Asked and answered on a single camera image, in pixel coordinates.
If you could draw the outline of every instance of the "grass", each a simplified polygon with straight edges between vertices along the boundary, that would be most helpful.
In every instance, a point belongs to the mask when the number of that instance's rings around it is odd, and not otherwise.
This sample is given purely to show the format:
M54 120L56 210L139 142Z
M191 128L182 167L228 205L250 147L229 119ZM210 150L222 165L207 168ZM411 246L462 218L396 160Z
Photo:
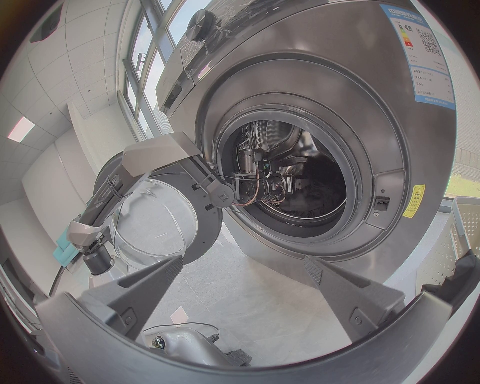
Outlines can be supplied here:
M480 182L463 179L462 175L454 174L448 183L446 195L480 197Z

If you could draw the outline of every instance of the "energy label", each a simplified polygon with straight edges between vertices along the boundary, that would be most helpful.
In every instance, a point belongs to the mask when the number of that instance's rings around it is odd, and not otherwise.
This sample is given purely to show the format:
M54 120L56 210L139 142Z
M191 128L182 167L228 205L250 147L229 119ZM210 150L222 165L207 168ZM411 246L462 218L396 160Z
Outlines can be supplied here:
M407 56L415 100L455 110L450 72L425 19L412 11L385 4L380 6L392 22Z

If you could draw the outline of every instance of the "front-load washing machine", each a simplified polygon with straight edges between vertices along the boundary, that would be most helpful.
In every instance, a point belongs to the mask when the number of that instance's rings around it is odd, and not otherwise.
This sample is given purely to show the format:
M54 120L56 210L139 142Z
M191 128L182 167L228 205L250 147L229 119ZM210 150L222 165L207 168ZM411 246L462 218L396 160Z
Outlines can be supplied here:
M305 284L305 255L383 283L444 196L452 82L407 0L213 1L156 91L234 188L242 251Z

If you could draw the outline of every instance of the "white wall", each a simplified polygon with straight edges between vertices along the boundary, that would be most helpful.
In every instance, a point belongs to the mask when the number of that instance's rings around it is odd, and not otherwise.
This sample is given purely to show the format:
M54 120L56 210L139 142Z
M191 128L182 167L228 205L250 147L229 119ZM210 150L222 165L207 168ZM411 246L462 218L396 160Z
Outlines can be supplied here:
M28 199L0 205L0 225L22 267L48 295L60 269L53 257L57 245L42 228Z
M22 179L41 225L56 241L92 197L95 174L72 129L31 166Z
M96 175L113 156L135 144L118 103L85 120L72 102L68 108L80 145Z

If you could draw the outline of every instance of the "ceiling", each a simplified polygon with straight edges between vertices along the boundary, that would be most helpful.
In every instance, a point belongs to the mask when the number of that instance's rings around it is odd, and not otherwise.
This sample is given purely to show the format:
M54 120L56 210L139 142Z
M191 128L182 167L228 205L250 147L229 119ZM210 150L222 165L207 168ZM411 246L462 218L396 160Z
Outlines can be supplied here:
M67 0L57 30L27 43L0 87L0 205L25 197L22 177L72 128L67 103L84 119L117 102L117 41L127 0ZM17 143L22 118L35 127Z

